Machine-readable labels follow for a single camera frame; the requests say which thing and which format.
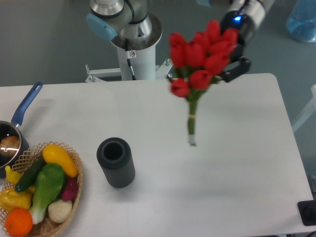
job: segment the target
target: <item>cucumber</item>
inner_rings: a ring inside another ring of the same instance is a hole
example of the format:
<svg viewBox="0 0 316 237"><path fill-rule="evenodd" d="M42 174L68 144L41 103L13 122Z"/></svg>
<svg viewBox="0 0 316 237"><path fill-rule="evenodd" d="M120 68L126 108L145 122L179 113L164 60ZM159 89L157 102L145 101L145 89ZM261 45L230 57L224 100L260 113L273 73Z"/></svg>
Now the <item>cucumber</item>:
<svg viewBox="0 0 316 237"><path fill-rule="evenodd" d="M17 193L27 190L31 185L35 183L36 177L40 170L46 165L43 157L40 157L35 161L22 175L19 181L15 185L15 191Z"/></svg>

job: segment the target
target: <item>garlic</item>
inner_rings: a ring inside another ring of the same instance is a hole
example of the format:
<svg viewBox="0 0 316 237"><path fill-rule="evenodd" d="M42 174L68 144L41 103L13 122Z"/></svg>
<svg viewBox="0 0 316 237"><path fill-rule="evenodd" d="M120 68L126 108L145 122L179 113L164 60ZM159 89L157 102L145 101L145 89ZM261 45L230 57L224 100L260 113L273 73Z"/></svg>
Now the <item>garlic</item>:
<svg viewBox="0 0 316 237"><path fill-rule="evenodd" d="M48 206L48 214L53 222L62 223L67 219L72 208L71 201L58 200Z"/></svg>

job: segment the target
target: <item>blue light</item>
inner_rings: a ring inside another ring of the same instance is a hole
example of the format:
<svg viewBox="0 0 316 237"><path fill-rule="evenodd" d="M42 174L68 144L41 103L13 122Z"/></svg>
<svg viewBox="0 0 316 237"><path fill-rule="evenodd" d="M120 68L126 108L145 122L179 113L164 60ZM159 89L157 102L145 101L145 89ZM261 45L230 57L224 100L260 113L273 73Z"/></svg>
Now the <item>blue light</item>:
<svg viewBox="0 0 316 237"><path fill-rule="evenodd" d="M234 21L238 21L239 22L240 20L241 20L241 16L237 16L237 17L234 18Z"/></svg>

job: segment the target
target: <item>yellow squash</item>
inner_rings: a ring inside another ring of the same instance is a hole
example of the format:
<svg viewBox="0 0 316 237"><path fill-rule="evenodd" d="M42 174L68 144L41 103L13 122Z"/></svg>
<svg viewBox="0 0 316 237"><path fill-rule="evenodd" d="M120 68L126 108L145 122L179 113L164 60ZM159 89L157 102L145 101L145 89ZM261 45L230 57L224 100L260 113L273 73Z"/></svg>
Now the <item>yellow squash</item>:
<svg viewBox="0 0 316 237"><path fill-rule="evenodd" d="M49 144L43 149L43 158L47 164L56 163L60 165L65 174L75 178L78 175L78 168L67 151L57 145Z"/></svg>
<svg viewBox="0 0 316 237"><path fill-rule="evenodd" d="M19 179L22 177L22 174L12 170L9 165L5 167L5 171L6 179L13 185L16 185ZM35 190L34 185L30 186L27 190L33 194Z"/></svg>
<svg viewBox="0 0 316 237"><path fill-rule="evenodd" d="M0 206L11 212L20 207L26 210L31 208L32 194L28 191L17 193L12 189L5 189L0 192Z"/></svg>

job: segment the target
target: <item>orange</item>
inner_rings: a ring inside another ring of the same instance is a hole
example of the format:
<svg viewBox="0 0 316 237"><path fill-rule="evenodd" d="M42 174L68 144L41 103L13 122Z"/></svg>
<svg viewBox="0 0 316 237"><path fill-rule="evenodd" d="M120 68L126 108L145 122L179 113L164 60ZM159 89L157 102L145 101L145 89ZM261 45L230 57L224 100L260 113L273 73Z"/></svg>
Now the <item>orange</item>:
<svg viewBox="0 0 316 237"><path fill-rule="evenodd" d="M6 217L4 226L11 236L24 236L28 234L33 227L32 216L28 210L23 208L14 209Z"/></svg>

